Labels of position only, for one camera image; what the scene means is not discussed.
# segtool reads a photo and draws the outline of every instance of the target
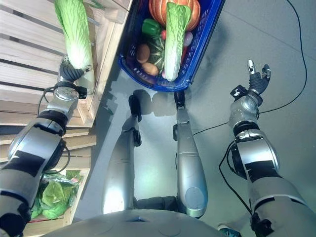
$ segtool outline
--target black wire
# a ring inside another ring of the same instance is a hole
[[[231,172],[236,174],[236,171],[232,168],[231,164],[229,163],[228,156],[226,156],[226,161],[227,161],[227,165],[228,165],[229,169],[231,170]]]
[[[294,10],[295,15],[296,15],[296,17],[297,17],[297,21],[298,21],[301,55],[302,55],[302,60],[303,60],[303,64],[304,64],[304,69],[305,69],[304,85],[303,85],[301,91],[297,94],[297,96],[296,96],[294,99],[292,99],[290,102],[288,102],[288,103],[286,103],[285,105],[282,105],[282,106],[280,106],[280,107],[277,107],[277,108],[274,108],[274,109],[271,109],[271,110],[267,110],[267,111],[260,112],[260,114],[265,114],[265,113],[268,113],[268,112],[271,112],[271,111],[276,111],[276,110],[282,109],[282,108],[284,108],[285,106],[288,106],[289,104],[293,103],[293,102],[303,93],[303,91],[304,91],[304,89],[305,89],[305,87],[306,87],[306,84],[307,84],[307,66],[306,66],[305,57],[304,57],[304,54],[303,54],[302,30],[301,30],[300,17],[299,17],[299,15],[298,15],[298,13],[297,13],[295,7],[293,6],[293,4],[292,4],[289,0],[285,0],[285,1],[287,1],[287,3],[290,4],[290,6],[292,7],[292,9]],[[207,131],[207,130],[210,130],[210,129],[213,129],[213,128],[216,128],[216,127],[220,127],[220,126],[225,125],[225,124],[227,124],[227,122],[226,122],[226,123],[222,123],[222,124],[217,125],[217,126],[214,126],[214,127],[210,127],[210,128],[204,129],[204,130],[202,130],[202,131],[200,131],[200,132],[197,132],[197,133],[195,133],[195,134],[193,134],[193,135],[199,134],[199,133],[201,133],[201,132],[204,132],[204,131]]]
[[[230,190],[233,191],[233,193],[237,196],[237,198],[241,201],[241,203],[245,206],[245,208],[247,209],[247,211],[248,211],[248,212],[250,213],[250,215],[251,215],[251,209],[248,207],[248,205],[245,203],[245,201],[242,199],[242,197],[235,191],[235,189],[233,189],[233,187],[227,182],[227,180],[226,180],[226,178],[225,178],[225,176],[224,176],[224,174],[223,174],[223,172],[222,172],[222,169],[221,169],[222,163],[223,163],[224,159],[225,159],[226,157],[228,157],[229,151],[230,151],[230,149],[231,149],[231,147],[232,147],[232,144],[233,144],[234,142],[235,142],[235,141],[232,141],[232,142],[228,145],[228,147],[227,147],[227,149],[226,149],[226,152],[225,152],[225,154],[224,154],[224,157],[223,157],[222,161],[220,162],[220,164],[219,164],[219,166],[218,166],[218,169],[219,169],[219,172],[221,173],[221,175],[222,175],[222,177],[223,177],[225,183],[227,184],[227,186],[230,188]]]
[[[225,123],[222,123],[222,124],[216,125],[216,126],[214,126],[214,127],[209,127],[209,128],[206,128],[206,129],[204,129],[204,130],[202,130],[202,131],[200,131],[200,132],[196,132],[196,133],[194,133],[194,134],[193,134],[193,136],[195,136],[195,135],[197,135],[197,134],[199,134],[199,133],[201,133],[201,132],[205,132],[205,131],[207,131],[207,130],[210,130],[210,129],[213,129],[213,128],[217,128],[217,127],[223,126],[223,125],[225,125],[225,124],[228,124],[228,122],[225,122]]]
[[[53,171],[53,172],[48,171],[48,172],[45,172],[45,174],[58,174],[58,173],[60,173],[61,171],[63,171],[64,169],[67,168],[67,166],[68,166],[68,164],[69,164],[69,162],[70,162],[70,151],[68,150],[67,147],[65,147],[65,149],[66,149],[67,154],[68,154],[68,160],[67,160],[65,166],[64,166],[62,169],[58,170],[58,171]]]
[[[40,99],[39,99],[39,104],[38,104],[38,115],[40,114],[40,105],[41,105],[41,101],[43,100],[43,98],[45,98],[46,102],[48,103],[48,100],[46,98],[46,93],[49,92],[52,89],[55,89],[56,86],[52,86],[52,87],[48,87],[43,91],[43,94],[41,95]]]
[[[286,1],[287,1],[288,4],[290,4],[290,6],[293,8],[293,10],[294,10],[294,12],[295,12],[295,15],[296,15],[296,17],[297,17],[297,21],[298,21],[298,27],[299,27],[299,33],[300,33],[301,55],[302,55],[303,64],[304,64],[304,68],[305,68],[305,82],[304,82],[303,88],[301,89],[301,91],[298,93],[298,95],[297,95],[293,100],[291,100],[291,101],[288,102],[287,104],[282,105],[282,106],[280,106],[280,107],[277,107],[277,108],[275,108],[275,109],[263,111],[263,112],[261,112],[261,114],[268,113],[268,112],[275,111],[275,110],[279,110],[279,109],[284,108],[285,106],[288,106],[289,104],[293,103],[293,102],[303,93],[303,91],[304,91],[304,89],[305,89],[305,87],[306,87],[306,83],[307,83],[307,67],[306,67],[306,62],[305,62],[305,58],[304,58],[304,54],[303,54],[302,32],[301,32],[300,17],[298,16],[297,11],[296,11],[295,7],[293,6],[293,4],[292,4],[289,0],[286,0]]]

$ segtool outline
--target shoe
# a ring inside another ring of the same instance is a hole
[[[222,232],[228,237],[241,237],[241,234],[238,231],[233,230],[232,228],[225,226],[225,225],[219,225],[217,227],[219,232]]]

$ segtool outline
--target gray floor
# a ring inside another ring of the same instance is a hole
[[[301,18],[309,73],[307,87],[295,103],[261,115],[259,126],[278,151],[281,175],[294,183],[311,209],[316,211],[316,1],[292,2]],[[249,58],[256,63],[257,69],[265,63],[272,69],[272,80],[263,95],[261,111],[294,98],[304,83],[299,49],[297,19],[286,1],[227,0],[195,82],[186,92],[193,130],[200,131],[228,120],[233,102],[229,93],[238,84],[247,86],[245,63]],[[147,90],[114,68],[97,117],[96,157],[76,212],[78,219],[101,214],[107,163],[121,126],[129,116],[128,97],[135,90],[139,90],[144,113],[139,124],[143,144],[135,149],[135,196],[149,198],[176,194],[173,94]],[[250,230],[245,208],[218,171],[218,164],[232,139],[232,131],[227,125],[196,136],[209,191],[208,209],[202,220],[214,227],[221,222],[238,222],[243,236],[252,237],[254,233]],[[248,199],[246,182],[233,175],[226,166],[224,173],[242,197]]]

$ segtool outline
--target blue plastic basket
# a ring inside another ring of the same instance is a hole
[[[152,18],[148,0],[134,0],[124,29],[119,52],[119,65],[136,82],[157,91],[178,91],[186,89],[198,70],[207,44],[215,28],[225,0],[199,0],[201,14],[198,26],[192,31],[193,40],[175,81],[167,81],[161,76],[151,76],[144,72],[136,60],[136,50],[141,37],[144,19]]]

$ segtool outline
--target green bell pepper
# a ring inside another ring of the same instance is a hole
[[[161,33],[160,24],[154,19],[147,18],[143,22],[142,32],[150,36],[158,36]]]

